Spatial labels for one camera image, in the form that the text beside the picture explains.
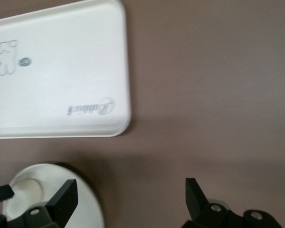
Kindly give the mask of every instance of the white plate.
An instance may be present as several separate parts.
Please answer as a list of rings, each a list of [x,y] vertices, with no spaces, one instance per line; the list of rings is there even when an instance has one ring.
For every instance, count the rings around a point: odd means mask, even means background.
[[[3,202],[3,214],[13,220],[32,205],[49,201],[68,179],[77,181],[78,205],[65,227],[104,228],[101,208],[90,187],[77,174],[53,164],[37,164],[19,172],[10,182],[15,196]]]
[[[115,136],[130,115],[118,0],[0,19],[0,138]]]

